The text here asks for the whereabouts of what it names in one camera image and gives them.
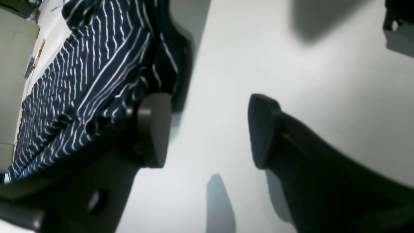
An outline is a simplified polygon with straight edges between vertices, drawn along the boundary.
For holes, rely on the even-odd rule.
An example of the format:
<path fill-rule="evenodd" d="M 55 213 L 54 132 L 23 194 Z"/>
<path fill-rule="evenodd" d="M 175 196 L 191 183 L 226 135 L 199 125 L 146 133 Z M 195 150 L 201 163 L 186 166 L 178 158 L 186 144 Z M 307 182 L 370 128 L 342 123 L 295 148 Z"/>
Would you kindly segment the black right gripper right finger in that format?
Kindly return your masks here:
<path fill-rule="evenodd" d="M 412 233 L 413 188 L 330 146 L 275 99 L 252 94 L 254 164 L 275 174 L 299 233 Z"/>

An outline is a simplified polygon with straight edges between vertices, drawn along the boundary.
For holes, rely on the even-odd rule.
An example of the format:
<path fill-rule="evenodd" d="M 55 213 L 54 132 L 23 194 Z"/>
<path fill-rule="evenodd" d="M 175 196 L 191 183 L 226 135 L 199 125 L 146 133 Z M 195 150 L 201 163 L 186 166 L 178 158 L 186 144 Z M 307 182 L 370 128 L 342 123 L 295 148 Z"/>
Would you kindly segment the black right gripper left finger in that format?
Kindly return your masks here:
<path fill-rule="evenodd" d="M 150 94 L 133 115 L 56 164 L 1 185 L 1 221 L 37 233 L 114 233 L 140 168 L 165 164 L 171 98 Z"/>

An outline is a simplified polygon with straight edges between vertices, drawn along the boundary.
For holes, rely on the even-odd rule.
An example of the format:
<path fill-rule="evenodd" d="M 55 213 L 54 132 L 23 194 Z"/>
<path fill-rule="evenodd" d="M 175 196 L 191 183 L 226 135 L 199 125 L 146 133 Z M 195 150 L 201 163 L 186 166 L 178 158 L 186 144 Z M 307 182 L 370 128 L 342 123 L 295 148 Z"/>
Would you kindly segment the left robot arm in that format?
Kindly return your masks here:
<path fill-rule="evenodd" d="M 386 47 L 394 52 L 414 57 L 414 1 L 386 0 L 383 32 Z"/>

